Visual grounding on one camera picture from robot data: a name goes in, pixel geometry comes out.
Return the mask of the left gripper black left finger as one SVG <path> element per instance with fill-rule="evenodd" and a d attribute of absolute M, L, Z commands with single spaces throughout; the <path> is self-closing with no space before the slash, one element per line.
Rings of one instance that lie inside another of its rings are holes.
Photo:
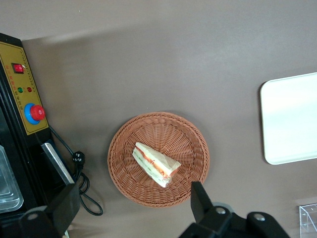
<path fill-rule="evenodd" d="M 68 184 L 48 206 L 37 207 L 19 219 L 23 238 L 61 238 L 80 208 L 76 184 Z"/>

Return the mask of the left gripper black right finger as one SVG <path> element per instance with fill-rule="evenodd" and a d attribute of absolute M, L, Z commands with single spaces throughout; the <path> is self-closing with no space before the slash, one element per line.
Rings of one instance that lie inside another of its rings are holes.
<path fill-rule="evenodd" d="M 223 206 L 214 206 L 199 181 L 191 183 L 191 209 L 195 218 L 181 238 L 223 238 L 229 228 L 232 213 Z"/>

